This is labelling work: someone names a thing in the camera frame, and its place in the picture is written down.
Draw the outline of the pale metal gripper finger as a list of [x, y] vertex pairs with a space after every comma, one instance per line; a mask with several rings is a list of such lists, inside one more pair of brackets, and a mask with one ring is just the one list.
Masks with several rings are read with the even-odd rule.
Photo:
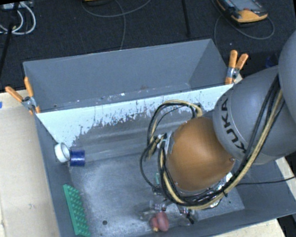
[[188, 225], [194, 225], [197, 223], [197, 218], [195, 217], [195, 213], [186, 207], [179, 207], [179, 226], [188, 226]]
[[165, 210], [166, 210], [166, 208], [163, 203], [157, 203], [157, 204], [153, 204], [148, 207], [144, 207], [139, 210], [139, 214], [138, 214], [139, 219], [140, 220], [150, 219], [153, 216], [155, 216], [156, 213], [161, 212], [161, 211], [165, 211]]

